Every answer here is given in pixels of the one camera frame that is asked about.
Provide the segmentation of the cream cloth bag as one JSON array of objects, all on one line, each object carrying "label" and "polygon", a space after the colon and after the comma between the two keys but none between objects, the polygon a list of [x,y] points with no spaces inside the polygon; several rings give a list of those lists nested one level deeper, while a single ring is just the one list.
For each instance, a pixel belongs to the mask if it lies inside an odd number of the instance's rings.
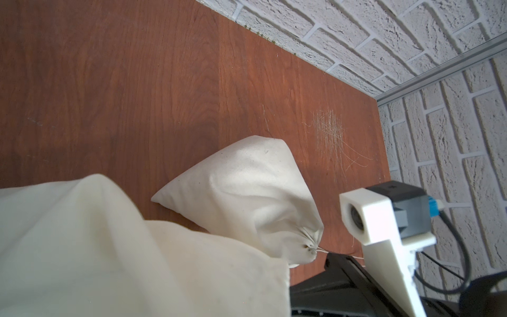
[{"label": "cream cloth bag", "polygon": [[2,316],[290,316],[289,266],[94,174],[1,190]]},{"label": "cream cloth bag", "polygon": [[292,268],[312,263],[322,251],[321,216],[282,139],[237,141],[171,180],[151,200]]}]

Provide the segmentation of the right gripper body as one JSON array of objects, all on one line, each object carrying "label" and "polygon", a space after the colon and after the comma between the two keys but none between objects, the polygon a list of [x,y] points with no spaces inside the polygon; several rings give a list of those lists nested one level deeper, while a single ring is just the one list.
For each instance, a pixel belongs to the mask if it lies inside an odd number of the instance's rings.
[{"label": "right gripper body", "polygon": [[324,271],[290,287],[292,316],[407,316],[352,257],[329,253]]}]

